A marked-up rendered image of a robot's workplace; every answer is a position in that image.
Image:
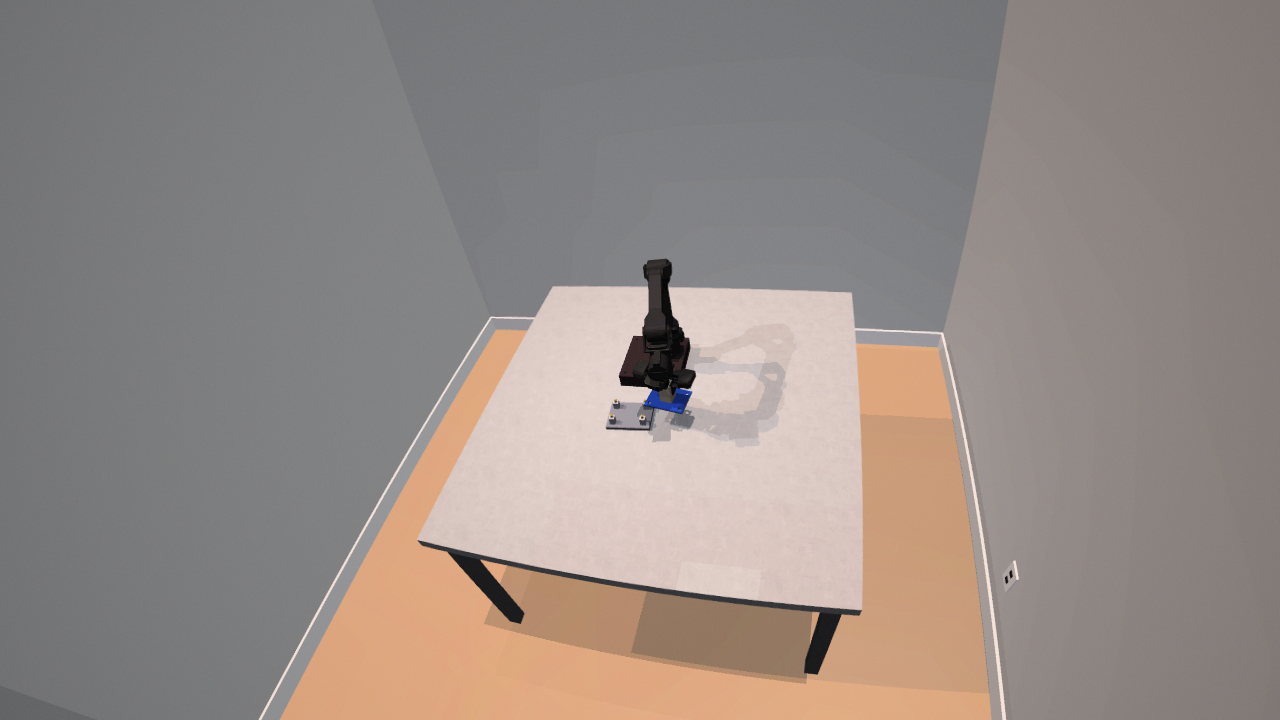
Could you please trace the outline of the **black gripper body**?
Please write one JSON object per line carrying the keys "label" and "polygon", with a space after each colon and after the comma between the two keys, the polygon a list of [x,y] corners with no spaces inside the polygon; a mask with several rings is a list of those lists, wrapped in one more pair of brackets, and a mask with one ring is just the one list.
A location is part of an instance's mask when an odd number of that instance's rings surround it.
{"label": "black gripper body", "polygon": [[[672,364],[672,361],[671,361],[672,357],[673,357],[673,354],[671,354],[671,357],[669,357],[669,380],[672,380],[672,383],[676,383],[680,388],[690,389],[691,386],[692,386],[692,382],[696,378],[696,372],[689,370],[689,369],[682,369],[682,370],[675,370],[673,372],[675,364]],[[648,361],[639,360],[637,364],[636,364],[636,366],[634,368],[634,378],[637,378],[637,379],[643,380],[644,374],[645,375],[648,374],[648,365],[649,365]]]}

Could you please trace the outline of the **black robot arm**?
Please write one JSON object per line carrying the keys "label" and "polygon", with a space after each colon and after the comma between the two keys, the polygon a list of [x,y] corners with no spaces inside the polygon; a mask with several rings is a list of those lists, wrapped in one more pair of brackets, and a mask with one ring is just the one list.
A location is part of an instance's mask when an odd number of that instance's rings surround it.
{"label": "black robot arm", "polygon": [[649,304],[643,327],[643,347],[644,354],[650,354],[644,383],[646,388],[659,392],[669,386],[669,357],[671,354],[675,359],[680,357],[684,351],[680,342],[684,342],[685,334],[672,314],[668,288],[672,275],[669,259],[648,260],[643,272],[648,282]]}

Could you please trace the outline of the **blue board with square handle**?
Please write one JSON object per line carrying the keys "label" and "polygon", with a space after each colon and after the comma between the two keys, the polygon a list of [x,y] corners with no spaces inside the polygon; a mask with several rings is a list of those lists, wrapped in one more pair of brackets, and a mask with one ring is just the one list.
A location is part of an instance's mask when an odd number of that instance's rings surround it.
{"label": "blue board with square handle", "polygon": [[[684,410],[687,406],[691,395],[692,391],[678,389],[678,388],[676,388],[675,395],[672,395],[669,386],[667,389],[662,389],[659,392],[652,389],[652,393],[648,396],[644,406],[657,407],[669,413],[684,414]],[[678,411],[678,409],[681,410]]]}

